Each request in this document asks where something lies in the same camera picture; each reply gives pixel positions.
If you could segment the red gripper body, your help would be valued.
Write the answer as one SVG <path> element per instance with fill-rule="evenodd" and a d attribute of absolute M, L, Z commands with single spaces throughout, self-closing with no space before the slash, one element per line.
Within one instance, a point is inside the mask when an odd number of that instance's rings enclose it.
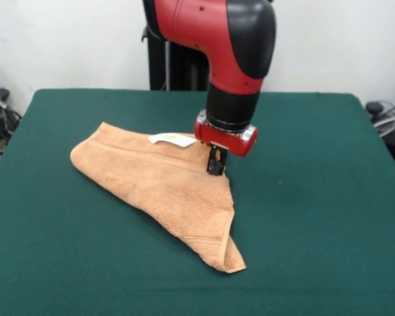
<path fill-rule="evenodd" d="M 215 145 L 231 154 L 245 157 L 252 149 L 258 136 L 258 128 L 249 125 L 243 132 L 227 132 L 210 125 L 206 110 L 197 116 L 194 134 L 197 140 L 208 145 Z"/>

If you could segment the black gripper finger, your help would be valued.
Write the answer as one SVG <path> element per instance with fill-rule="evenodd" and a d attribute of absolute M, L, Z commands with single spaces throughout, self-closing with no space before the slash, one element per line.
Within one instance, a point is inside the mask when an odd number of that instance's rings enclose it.
<path fill-rule="evenodd" d="M 220 176 L 223 174 L 226 166 L 226 160 L 228 157 L 228 150 L 223 148 L 217 148 L 215 152 L 216 166 L 215 174 Z"/>
<path fill-rule="evenodd" d="M 208 173 L 221 172 L 220 151 L 219 148 L 215 145 L 211 145 L 208 162 L 207 162 L 207 172 Z"/>

